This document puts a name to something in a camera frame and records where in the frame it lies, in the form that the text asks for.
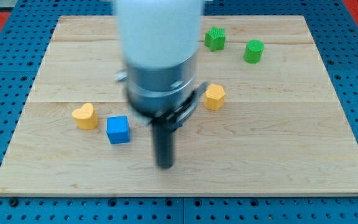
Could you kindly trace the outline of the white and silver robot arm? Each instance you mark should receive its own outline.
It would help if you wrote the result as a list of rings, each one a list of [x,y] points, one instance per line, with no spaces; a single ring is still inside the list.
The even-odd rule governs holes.
[[[202,0],[114,2],[127,99],[147,121],[191,95],[203,10]]]

